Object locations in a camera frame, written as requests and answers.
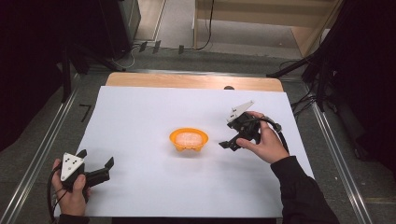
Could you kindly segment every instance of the black jacket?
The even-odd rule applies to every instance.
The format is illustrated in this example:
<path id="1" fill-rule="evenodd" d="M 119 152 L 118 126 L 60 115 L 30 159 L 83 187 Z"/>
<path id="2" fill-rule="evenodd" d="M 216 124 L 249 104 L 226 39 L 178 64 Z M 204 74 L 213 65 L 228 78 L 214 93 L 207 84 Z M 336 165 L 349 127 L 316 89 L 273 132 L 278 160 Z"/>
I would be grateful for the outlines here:
<path id="1" fill-rule="evenodd" d="M 296 157 L 277 161 L 271 164 L 271 169 L 280 182 L 283 223 L 339 223 L 317 182 L 305 174 Z M 89 221 L 87 217 L 61 215 L 59 224 L 87 224 Z"/>

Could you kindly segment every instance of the floor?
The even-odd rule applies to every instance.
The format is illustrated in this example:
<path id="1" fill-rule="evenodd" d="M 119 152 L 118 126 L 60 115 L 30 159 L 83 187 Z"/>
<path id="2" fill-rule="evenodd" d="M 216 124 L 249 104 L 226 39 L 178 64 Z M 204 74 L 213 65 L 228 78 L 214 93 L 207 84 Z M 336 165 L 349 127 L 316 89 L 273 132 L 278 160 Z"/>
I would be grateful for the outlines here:
<path id="1" fill-rule="evenodd" d="M 136 69 L 197 71 L 264 77 L 265 74 L 278 71 L 283 62 L 301 58 L 289 27 L 266 25 L 259 27 L 254 24 L 247 27 L 238 22 L 228 24 L 214 22 L 212 38 L 207 49 L 200 52 L 184 52 L 179 55 L 176 50 L 172 49 L 177 49 L 179 45 L 187 47 L 192 44 L 191 6 L 193 6 L 192 0 L 166 1 L 157 34 L 151 36 L 155 40 L 161 40 L 163 48 L 155 54 L 150 49 L 144 52 L 136 50 L 134 64 L 128 68 L 128 71 Z M 205 29 L 205 21 L 200 21 L 200 23 L 202 24 L 200 27 Z M 199 46 L 201 46 L 205 43 L 206 38 L 203 35 L 199 39 Z M 128 55 L 125 59 L 120 60 L 120 63 L 129 64 L 131 61 L 132 57 Z M 0 194 L 0 214 L 2 215 L 7 212 L 7 207 L 12 203 L 11 199 L 14 193 L 20 190 L 20 183 L 24 179 L 24 175 L 35 168 L 34 166 L 37 166 L 36 169 L 38 169 L 38 173 L 31 176 L 32 185 L 25 189 L 29 194 L 21 198 L 19 207 L 12 211 L 15 217 L 11 220 L 0 219 L 1 223 L 47 223 L 45 188 L 51 164 L 65 151 L 72 152 L 78 148 L 92 114 L 92 111 L 88 111 L 88 117 L 83 120 L 87 108 L 81 105 L 94 107 L 97 92 L 100 86 L 106 83 L 106 78 L 110 73 L 100 64 L 91 62 L 91 66 L 88 75 L 76 77 L 77 95 L 74 101 L 70 102 L 69 113 L 63 117 L 63 126 L 56 131 L 54 140 L 48 145 L 47 153 L 43 154 L 44 161 L 41 164 L 31 164 L 31 161 L 34 160 L 37 151 L 45 147 L 42 145 L 43 139 L 46 138 L 53 118 L 57 116 L 59 108 L 62 106 L 60 104 L 62 90 L 57 91 L 49 99 L 20 139 L 0 152 L 0 169 L 2 170 L 2 175 L 0 175 L 0 191 L 2 192 Z M 305 85 L 299 77 L 303 71 L 304 69 L 300 68 L 281 79 L 291 103 L 298 101 L 306 93 Z M 341 120 L 328 107 L 326 107 L 325 115 L 332 127 L 332 134 L 336 139 L 337 146 L 346 161 L 348 171 L 352 174 L 354 183 L 365 201 L 371 220 L 365 222 L 357 218 L 356 210 L 347 195 L 347 185 L 342 180 L 342 174 L 334 165 L 332 153 L 323 136 L 323 130 L 318 124 L 316 113 L 310 108 L 302 113 L 297 124 L 315 178 L 328 204 L 341 223 L 394 222 L 396 220 L 396 183 L 392 173 L 376 161 L 356 159 L 353 145 Z M 108 224 L 111 223 L 111 220 L 96 217 L 92 219 L 91 223 Z"/>

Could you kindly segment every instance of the table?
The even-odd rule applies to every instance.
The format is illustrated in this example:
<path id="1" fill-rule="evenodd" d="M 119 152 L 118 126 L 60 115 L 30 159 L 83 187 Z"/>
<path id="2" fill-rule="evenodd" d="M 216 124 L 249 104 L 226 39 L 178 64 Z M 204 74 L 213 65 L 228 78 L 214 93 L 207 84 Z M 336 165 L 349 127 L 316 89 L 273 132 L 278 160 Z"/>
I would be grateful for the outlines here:
<path id="1" fill-rule="evenodd" d="M 224 91 L 225 86 L 238 91 Z M 168 105 L 174 102 L 175 95 L 183 104 Z M 118 205 L 109 211 L 111 208 L 101 203 L 99 197 L 92 197 L 91 203 L 95 205 L 88 208 L 87 215 L 200 217 L 205 221 L 209 217 L 248 217 L 253 221 L 280 217 L 279 185 L 269 164 L 247 150 L 232 152 L 219 146 L 219 141 L 236 135 L 226 127 L 229 105 L 235 106 L 235 101 L 247 98 L 257 99 L 257 104 L 262 104 L 253 107 L 260 111 L 266 107 L 268 116 L 274 115 L 273 119 L 283 123 L 285 137 L 292 145 L 290 152 L 312 175 L 279 80 L 114 73 L 99 92 L 78 150 L 88 148 L 89 154 L 94 151 L 90 160 L 96 164 L 86 161 L 87 170 L 97 169 L 94 165 L 114 155 L 115 166 L 110 171 L 113 180 L 97 186 L 96 191 L 102 201 L 129 205 Z M 203 127 L 209 135 L 209 142 L 199 154 L 191 151 L 178 154 L 167 139 L 171 130 L 186 123 Z"/>
<path id="2" fill-rule="evenodd" d="M 313 51 L 324 29 L 331 28 L 342 0 L 216 0 L 213 20 L 292 26 L 303 57 Z M 194 47 L 198 19 L 210 19 L 212 0 L 195 0 Z"/>

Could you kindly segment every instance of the gray floor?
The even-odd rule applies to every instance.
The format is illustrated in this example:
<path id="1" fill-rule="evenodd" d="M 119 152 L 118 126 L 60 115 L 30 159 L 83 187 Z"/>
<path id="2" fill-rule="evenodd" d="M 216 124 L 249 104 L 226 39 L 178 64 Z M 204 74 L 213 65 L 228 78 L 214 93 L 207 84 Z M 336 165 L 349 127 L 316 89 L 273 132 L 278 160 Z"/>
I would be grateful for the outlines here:
<path id="1" fill-rule="evenodd" d="M 159 37 L 164 36 L 164 33 L 162 34 L 164 27 L 166 27 L 165 23 L 162 24 Z M 285 35 L 285 38 L 292 43 L 289 35 Z M 230 42 L 232 42 L 230 45 L 232 46 L 233 43 L 238 42 L 238 39 Z M 277 71 L 279 65 L 288 59 L 298 58 L 295 54 L 286 50 L 275 51 L 268 54 L 246 51 L 243 53 L 244 55 L 241 55 L 240 51 L 238 51 L 238 54 L 232 53 L 232 51 L 226 53 L 224 53 L 225 51 L 221 51 L 222 53 L 187 51 L 178 55 L 176 50 L 162 49 L 158 53 L 152 54 L 147 49 L 141 53 L 137 51 L 134 53 L 135 64 L 130 69 L 237 73 L 263 77 L 264 74 Z M 130 61 L 131 58 L 126 58 L 120 62 L 127 64 Z M 289 77 L 282 79 L 282 85 L 291 102 L 298 101 L 305 94 L 304 84 L 298 78 L 302 72 L 303 68 L 293 71 Z M 73 153 L 77 150 L 86 125 L 89 122 L 89 118 L 81 122 L 86 113 L 86 107 L 79 105 L 95 105 L 97 92 L 100 86 L 106 83 L 108 75 L 109 72 L 103 66 L 92 63 L 90 73 L 82 76 L 77 97 L 65 118 L 62 129 L 53 142 L 49 155 L 15 223 L 48 223 L 49 216 L 45 190 L 52 162 L 55 158 L 61 158 L 66 151 Z M 39 148 L 48 127 L 61 105 L 61 98 L 62 90 L 58 90 L 31 121 L 20 139 L 6 150 L 0 152 L 0 168 L 2 170 L 0 175 L 0 192 L 2 192 L 0 194 L 0 214 L 6 211 L 15 188 L 28 169 L 35 152 Z M 326 116 L 332 126 L 339 147 L 343 151 L 349 169 L 358 184 L 361 195 L 366 201 L 373 223 L 393 223 L 396 220 L 396 183 L 391 172 L 376 161 L 367 162 L 356 159 L 353 153 L 353 146 L 339 118 L 329 109 L 326 110 Z M 315 178 L 327 202 L 339 217 L 341 223 L 358 223 L 312 109 L 306 110 L 299 117 L 298 127 Z M 94 218 L 92 223 L 110 223 L 110 219 Z"/>

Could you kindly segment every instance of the person's arm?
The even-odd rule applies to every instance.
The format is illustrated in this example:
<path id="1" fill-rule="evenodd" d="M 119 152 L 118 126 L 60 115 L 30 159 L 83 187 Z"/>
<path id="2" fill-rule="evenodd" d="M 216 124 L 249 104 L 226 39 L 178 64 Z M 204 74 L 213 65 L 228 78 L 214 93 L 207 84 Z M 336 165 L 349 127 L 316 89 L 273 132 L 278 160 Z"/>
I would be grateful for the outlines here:
<path id="1" fill-rule="evenodd" d="M 61 160 L 55 160 L 52 169 L 57 167 Z M 58 224 L 87 224 L 90 222 L 88 217 L 84 217 L 85 198 L 82 194 L 86 182 L 85 175 L 79 175 L 73 185 L 73 192 L 66 192 L 63 189 L 59 171 L 52 178 L 52 186 L 56 190 L 56 195 L 61 207 L 61 215 Z"/>
<path id="2" fill-rule="evenodd" d="M 263 117 L 258 112 L 248 113 L 255 118 Z M 261 121 L 261 141 L 258 145 L 243 138 L 238 138 L 236 144 L 271 163 L 271 169 L 280 182 L 283 223 L 339 223 L 317 182 L 305 174 L 297 159 L 283 148 L 276 133 L 265 121 Z"/>

